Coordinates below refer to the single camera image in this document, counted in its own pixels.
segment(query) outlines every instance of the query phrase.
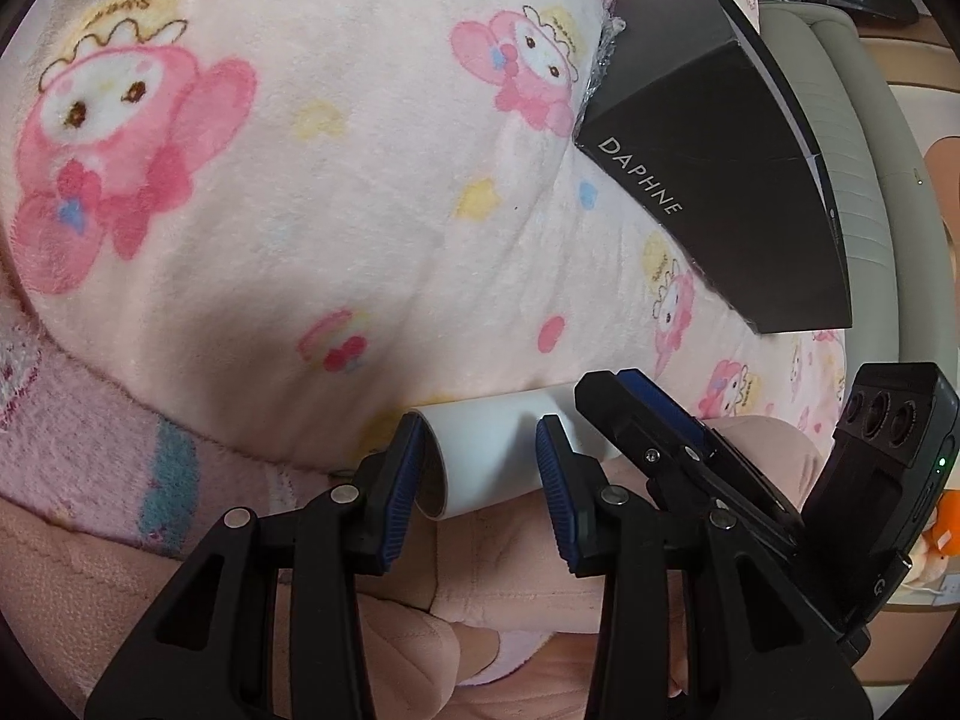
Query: pink oval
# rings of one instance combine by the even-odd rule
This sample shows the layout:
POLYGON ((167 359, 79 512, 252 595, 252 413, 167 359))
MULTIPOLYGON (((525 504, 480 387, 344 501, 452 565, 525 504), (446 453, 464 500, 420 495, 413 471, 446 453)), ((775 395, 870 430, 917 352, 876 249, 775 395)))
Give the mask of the pink oval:
POLYGON ((539 338, 536 339, 536 348, 538 348, 542 354, 549 354, 553 351, 554 346, 557 345, 557 341, 560 341, 560 336, 563 335, 563 329, 566 327, 566 320, 563 317, 550 317, 544 322, 544 326, 541 327, 541 333, 539 338))

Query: silver screw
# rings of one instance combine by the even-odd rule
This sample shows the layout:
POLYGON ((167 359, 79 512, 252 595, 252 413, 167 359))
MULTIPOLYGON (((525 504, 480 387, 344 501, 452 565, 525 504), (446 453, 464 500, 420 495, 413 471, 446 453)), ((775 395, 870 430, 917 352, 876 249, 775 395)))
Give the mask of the silver screw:
POLYGON ((334 503, 353 503, 360 497, 360 490, 353 485, 340 485, 339 488, 333 488, 330 493, 330 500, 334 503))
POLYGON ((736 516, 726 509, 714 509, 710 512, 710 523, 721 531, 728 531, 736 525, 736 516))
POLYGON ((610 485, 601 490, 600 497, 612 506, 623 506, 630 500, 630 493, 617 485, 610 485))
POLYGON ((250 522, 250 520, 250 512, 246 509, 231 509, 224 514, 224 525, 226 525, 227 528, 242 528, 250 522))

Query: orange plush toy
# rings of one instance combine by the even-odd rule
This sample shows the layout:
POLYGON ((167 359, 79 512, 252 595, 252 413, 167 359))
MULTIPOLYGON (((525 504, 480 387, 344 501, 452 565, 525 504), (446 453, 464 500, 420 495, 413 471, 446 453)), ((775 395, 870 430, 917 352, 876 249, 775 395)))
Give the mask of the orange plush toy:
POLYGON ((916 589, 940 579, 947 573, 949 559, 957 555, 960 555, 960 490, 947 490, 910 550, 913 568, 904 584, 916 589))

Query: cartoon eye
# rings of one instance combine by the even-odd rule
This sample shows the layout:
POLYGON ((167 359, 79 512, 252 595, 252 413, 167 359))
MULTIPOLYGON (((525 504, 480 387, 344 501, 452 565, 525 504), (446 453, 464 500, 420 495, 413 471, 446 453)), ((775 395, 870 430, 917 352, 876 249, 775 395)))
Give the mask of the cartoon eye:
POLYGON ((143 81, 133 81, 127 93, 120 100, 123 100, 124 103, 139 103, 143 99, 143 95, 146 94, 147 84, 143 81))
POLYGON ((77 100, 73 105, 70 106, 70 110, 67 111, 66 119, 64 119, 64 127, 73 127, 74 129, 79 129, 83 122, 86 121, 86 103, 81 100, 77 100))

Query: white cylinder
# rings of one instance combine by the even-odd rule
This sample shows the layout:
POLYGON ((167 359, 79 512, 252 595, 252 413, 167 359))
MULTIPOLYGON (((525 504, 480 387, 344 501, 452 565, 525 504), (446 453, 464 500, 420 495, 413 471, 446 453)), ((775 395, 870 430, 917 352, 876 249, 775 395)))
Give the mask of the white cylinder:
POLYGON ((574 452, 599 461, 620 453, 574 405, 573 384, 422 406, 437 452, 428 452, 416 504, 448 519, 518 498, 541 487, 536 423, 555 413, 574 452))

